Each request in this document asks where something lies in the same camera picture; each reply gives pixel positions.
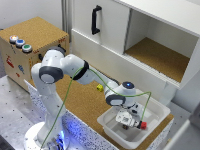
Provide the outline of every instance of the green cable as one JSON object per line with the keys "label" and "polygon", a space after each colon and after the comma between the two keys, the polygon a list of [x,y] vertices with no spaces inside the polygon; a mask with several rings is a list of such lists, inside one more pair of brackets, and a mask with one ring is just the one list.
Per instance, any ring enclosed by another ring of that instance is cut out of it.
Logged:
{"label": "green cable", "polygon": [[[67,100],[67,96],[68,96],[68,94],[69,94],[69,89],[70,89],[70,87],[71,87],[73,78],[76,76],[76,74],[77,74],[82,68],[83,68],[83,67],[79,68],[79,69],[74,73],[73,77],[71,78],[71,81],[70,81],[69,86],[68,86],[68,89],[67,89],[67,93],[66,93],[65,98],[64,98],[64,101],[63,101],[63,104],[62,104],[62,106],[61,106],[61,108],[60,108],[60,110],[59,110],[59,112],[58,112],[58,114],[57,114],[57,116],[56,116],[56,119],[55,119],[55,121],[54,121],[54,123],[53,123],[53,126],[51,127],[49,133],[47,134],[46,138],[44,139],[40,150],[41,150],[42,147],[44,146],[44,143],[46,142],[46,140],[47,140],[49,134],[50,134],[51,131],[53,130],[53,128],[54,128],[54,126],[55,126],[55,124],[56,124],[56,122],[57,122],[57,120],[58,120],[58,116],[60,115],[60,112],[61,112],[61,110],[62,110],[62,108],[63,108],[63,106],[64,106],[64,104],[65,104],[65,102],[66,102],[66,100]],[[114,92],[115,94],[117,94],[117,95],[121,95],[121,96],[124,96],[124,97],[136,97],[136,96],[141,96],[141,95],[144,95],[144,94],[148,94],[148,93],[149,93],[149,97],[148,97],[148,99],[147,99],[145,108],[144,108],[144,110],[143,110],[142,118],[141,118],[141,121],[143,120],[143,117],[144,117],[144,113],[145,113],[147,104],[148,104],[149,99],[150,99],[150,97],[151,97],[151,92],[145,92],[145,93],[141,93],[141,94],[138,94],[138,95],[122,95],[122,94],[119,94],[119,93],[115,92],[113,89],[111,89],[111,88],[105,83],[105,81],[104,81],[94,70],[92,70],[92,69],[90,69],[90,70],[91,70],[93,73],[95,73],[95,74],[102,80],[102,82],[103,82],[111,91],[113,91],[113,92]]]}

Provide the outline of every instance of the white drawer front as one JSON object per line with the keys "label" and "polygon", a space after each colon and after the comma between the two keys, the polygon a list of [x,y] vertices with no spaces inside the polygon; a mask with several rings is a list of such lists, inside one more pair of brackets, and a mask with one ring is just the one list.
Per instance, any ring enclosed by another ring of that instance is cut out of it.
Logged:
{"label": "white drawer front", "polygon": [[99,45],[75,30],[72,30],[72,48],[73,54],[119,82],[130,81],[142,91],[151,91],[155,99],[161,98],[166,81],[141,69],[124,55]]}
{"label": "white drawer front", "polygon": [[[96,27],[100,32],[92,35],[92,11],[97,12]],[[97,43],[122,54],[124,52],[129,8],[113,0],[73,0],[73,29]]]}

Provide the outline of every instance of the cardboard box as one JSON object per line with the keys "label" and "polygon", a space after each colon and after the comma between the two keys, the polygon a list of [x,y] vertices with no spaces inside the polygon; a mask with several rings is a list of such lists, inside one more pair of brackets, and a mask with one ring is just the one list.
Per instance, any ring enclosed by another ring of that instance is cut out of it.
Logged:
{"label": "cardboard box", "polygon": [[[10,44],[9,38],[17,35],[32,46],[31,53]],[[0,51],[6,74],[28,91],[24,79],[31,80],[31,68],[41,62],[38,55],[44,56],[52,46],[61,45],[69,53],[69,35],[40,17],[36,17],[0,31]]]}

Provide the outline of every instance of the black door handle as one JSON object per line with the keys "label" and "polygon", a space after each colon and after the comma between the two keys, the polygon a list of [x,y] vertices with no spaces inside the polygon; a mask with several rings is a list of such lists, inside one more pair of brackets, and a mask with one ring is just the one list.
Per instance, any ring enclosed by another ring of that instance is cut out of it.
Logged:
{"label": "black door handle", "polygon": [[96,8],[92,11],[92,34],[97,34],[100,32],[100,30],[96,27],[96,21],[97,21],[97,11],[102,10],[100,6],[96,6]]}

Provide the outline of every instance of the cork surface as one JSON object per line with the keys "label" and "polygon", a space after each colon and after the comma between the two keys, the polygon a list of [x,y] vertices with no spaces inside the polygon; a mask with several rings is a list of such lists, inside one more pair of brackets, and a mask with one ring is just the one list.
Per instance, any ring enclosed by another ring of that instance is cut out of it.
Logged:
{"label": "cork surface", "polygon": [[181,82],[190,60],[149,38],[143,39],[125,53],[178,82]]}
{"label": "cork surface", "polygon": [[68,36],[66,32],[40,17],[32,18],[0,31],[0,37],[7,42],[12,35],[17,35],[19,39],[25,40],[26,44],[32,46],[33,51]]}
{"label": "cork surface", "polygon": [[[70,80],[70,77],[65,75],[62,80],[56,83],[57,92],[62,100],[64,100]],[[111,138],[109,138],[104,133],[102,126],[97,122],[97,118],[110,108],[110,106],[105,102],[104,93],[99,92],[96,89],[97,85],[97,82],[92,82],[88,85],[82,85],[76,81],[73,81],[65,106],[69,111],[79,117],[108,141],[117,146],[120,150],[125,150]],[[172,119],[173,115],[170,114],[154,130],[154,132],[146,138],[146,140],[137,148],[137,150],[146,149]]]}

